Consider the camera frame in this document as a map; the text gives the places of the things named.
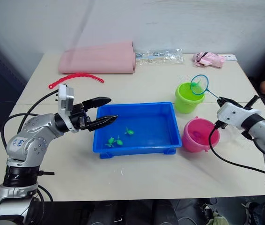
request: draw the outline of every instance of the white wall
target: white wall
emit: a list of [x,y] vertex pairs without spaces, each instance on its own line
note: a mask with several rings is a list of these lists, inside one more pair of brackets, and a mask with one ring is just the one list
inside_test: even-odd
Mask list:
[[27,80],[44,52],[129,39],[137,50],[234,53],[256,75],[265,0],[0,0],[0,49]]

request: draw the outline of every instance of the floor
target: floor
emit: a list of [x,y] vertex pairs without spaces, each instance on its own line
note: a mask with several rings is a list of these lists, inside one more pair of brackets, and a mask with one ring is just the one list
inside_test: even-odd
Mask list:
[[[197,202],[198,199],[171,199],[173,208],[175,209],[177,218],[190,217],[198,225],[204,225],[206,222],[203,220],[202,215],[198,212]],[[229,197],[217,198],[217,203],[213,207],[218,209],[218,212],[225,216],[231,225],[240,225],[245,221],[245,210],[241,203],[247,201],[256,201],[258,203],[265,202],[265,195],[263,196],[245,196],[245,197]],[[153,200],[142,200],[143,205],[148,206],[150,209]],[[82,225],[84,215],[90,210],[90,205],[94,202],[55,202],[54,210],[46,224],[73,224]],[[181,219],[180,225],[192,224],[187,219]]]

